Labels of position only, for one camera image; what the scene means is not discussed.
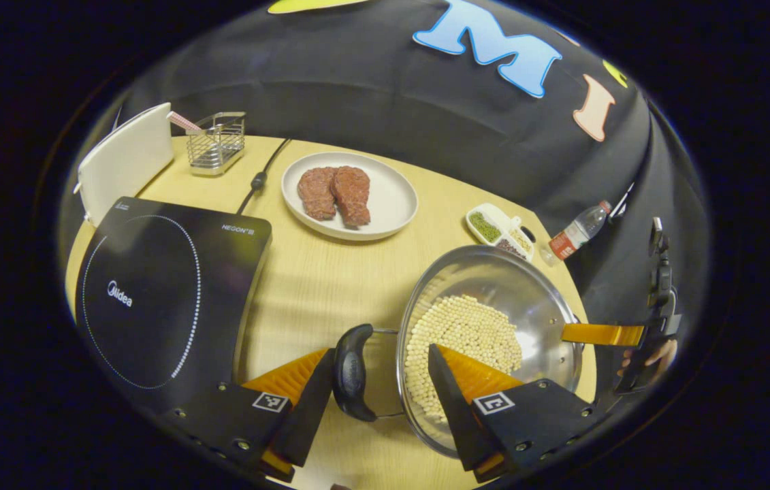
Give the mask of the heap of green mung beans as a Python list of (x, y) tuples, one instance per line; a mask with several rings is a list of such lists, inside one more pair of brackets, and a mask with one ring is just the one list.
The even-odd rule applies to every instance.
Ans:
[(479, 212), (471, 213), (469, 214), (468, 219), (472, 228), (476, 230), (488, 244), (496, 244), (500, 239), (500, 236), (502, 236), (502, 232), (500, 232), (496, 225), (490, 223), (484, 214)]

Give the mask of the pink striped straw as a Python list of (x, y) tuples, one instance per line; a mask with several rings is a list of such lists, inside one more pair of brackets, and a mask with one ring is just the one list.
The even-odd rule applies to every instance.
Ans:
[(199, 127), (199, 125), (191, 122), (188, 118), (177, 114), (177, 112), (170, 111), (169, 114), (167, 114), (167, 120), (170, 121), (171, 124), (177, 125), (177, 127), (185, 130), (189, 135), (200, 135), (205, 133), (205, 130)]

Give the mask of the white divided dish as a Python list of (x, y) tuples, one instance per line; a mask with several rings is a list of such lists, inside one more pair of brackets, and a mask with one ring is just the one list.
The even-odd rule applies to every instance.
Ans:
[[(466, 226), (468, 227), (469, 232), (472, 233), (472, 235), (475, 236), (475, 238), (478, 239), (478, 241), (481, 244), (494, 247), (494, 248), (497, 248), (496, 245), (488, 244), (487, 242), (485, 242), (483, 237), (481, 237), (478, 234), (478, 232), (474, 230), (472, 228), (472, 225), (469, 223), (469, 219), (468, 219), (469, 214), (475, 213), (475, 212), (484, 214), (487, 220), (490, 221), (490, 223), (493, 223), (494, 225), (497, 226), (500, 232), (502, 232), (502, 236), (500, 236), (500, 239), (502, 239), (503, 237), (506, 239), (509, 239), (509, 241), (512, 242), (513, 245), (515, 245), (515, 247), (519, 247), (519, 244), (513, 241), (513, 238), (509, 235), (509, 230), (512, 229), (513, 227), (524, 226), (524, 224), (522, 223), (521, 217), (518, 217), (518, 216), (509, 217), (504, 211), (502, 211), (502, 209), (490, 203), (482, 203), (477, 207), (472, 208), (471, 210), (468, 211), (468, 213), (466, 213), (464, 221), (466, 223)], [(531, 263), (531, 261), (533, 260), (534, 251), (535, 249), (533, 250), (532, 254), (528, 254), (527, 252), (524, 251), (524, 253), (527, 255), (527, 260), (524, 260), (524, 261), (527, 261), (527, 263)]]

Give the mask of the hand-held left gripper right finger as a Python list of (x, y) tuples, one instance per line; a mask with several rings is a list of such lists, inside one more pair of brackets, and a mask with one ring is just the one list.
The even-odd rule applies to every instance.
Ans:
[(603, 420), (555, 381), (522, 382), (453, 348), (429, 345), (428, 373), (460, 462), (479, 483), (548, 466)]

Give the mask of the black induction cooktop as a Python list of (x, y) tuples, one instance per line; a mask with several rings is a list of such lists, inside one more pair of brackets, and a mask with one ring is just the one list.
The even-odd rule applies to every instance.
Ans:
[(114, 202), (82, 258), (76, 325), (130, 403), (161, 414), (234, 379), (270, 242), (264, 219)]

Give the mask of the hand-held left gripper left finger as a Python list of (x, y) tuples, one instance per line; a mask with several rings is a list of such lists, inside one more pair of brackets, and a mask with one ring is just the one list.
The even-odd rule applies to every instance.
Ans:
[(161, 419), (217, 462), (289, 483), (306, 465), (330, 400), (334, 360), (334, 348), (322, 348), (241, 385), (198, 393)]

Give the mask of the black backdrop cloth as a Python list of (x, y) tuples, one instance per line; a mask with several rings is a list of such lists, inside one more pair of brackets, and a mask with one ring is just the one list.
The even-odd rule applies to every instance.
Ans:
[(195, 38), (142, 72), (92, 120), (90, 135), (160, 102), (182, 114), (250, 110), (252, 133), (403, 159), (526, 205), (553, 230), (594, 199), (626, 214), (568, 260), (593, 319), (639, 313), (653, 216), (670, 238), (683, 384), (707, 292), (711, 217), (676, 130), (637, 82), (555, 28), (494, 0), (469, 0), (499, 34), (469, 20), (448, 54), (413, 35), (446, 0), (371, 3), (278, 16), (257, 10)]

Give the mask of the white toaster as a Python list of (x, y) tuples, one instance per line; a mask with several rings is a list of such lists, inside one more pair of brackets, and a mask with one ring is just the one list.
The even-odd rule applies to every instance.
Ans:
[(173, 161), (169, 102), (130, 118), (98, 143), (78, 167), (84, 219), (98, 227), (115, 201), (133, 197)]

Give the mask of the clear plastic water bottle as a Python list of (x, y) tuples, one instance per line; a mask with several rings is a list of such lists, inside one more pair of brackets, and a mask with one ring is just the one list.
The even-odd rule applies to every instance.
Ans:
[(605, 200), (585, 209), (565, 229), (541, 245), (539, 249), (541, 259), (551, 267), (565, 261), (600, 232), (605, 226), (609, 213), (611, 213), (611, 204)]

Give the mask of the pile of soybeans in pot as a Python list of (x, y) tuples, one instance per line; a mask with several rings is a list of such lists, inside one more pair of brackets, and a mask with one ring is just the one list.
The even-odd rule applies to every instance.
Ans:
[(404, 379), (412, 400), (440, 423), (446, 415), (426, 370), (429, 344), (452, 348), (505, 374), (521, 367), (516, 326), (505, 313), (469, 295), (435, 299), (410, 329)]

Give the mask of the stainless steel pot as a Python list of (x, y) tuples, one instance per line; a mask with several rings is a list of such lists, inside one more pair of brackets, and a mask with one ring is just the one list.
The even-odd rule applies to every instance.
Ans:
[(513, 375), (524, 382), (543, 378), (571, 393), (579, 393), (583, 347), (561, 341), (566, 323), (577, 317), (567, 301), (540, 269), (502, 249), (482, 245), (459, 247), (441, 255), (419, 277), (412, 293), (398, 303), (401, 321), (393, 330), (395, 379), (400, 415), (426, 446), (447, 458), (457, 458), (446, 422), (428, 416), (411, 400), (402, 362), (408, 359), (410, 332), (438, 300), (467, 295), (479, 304), (506, 314), (516, 326), (521, 363)]

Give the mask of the round white plate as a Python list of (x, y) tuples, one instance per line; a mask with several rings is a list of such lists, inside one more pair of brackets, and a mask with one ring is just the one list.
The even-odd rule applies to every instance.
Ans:
[[(348, 227), (341, 215), (331, 220), (315, 220), (304, 210), (298, 192), (302, 174), (313, 168), (341, 165), (359, 168), (371, 179), (367, 199), (371, 223), (365, 226)], [(286, 168), (281, 190), (289, 210), (301, 223), (323, 235), (354, 242), (378, 241), (394, 235), (413, 220), (419, 205), (415, 187), (402, 174), (378, 159), (350, 152), (318, 152), (298, 159)]]

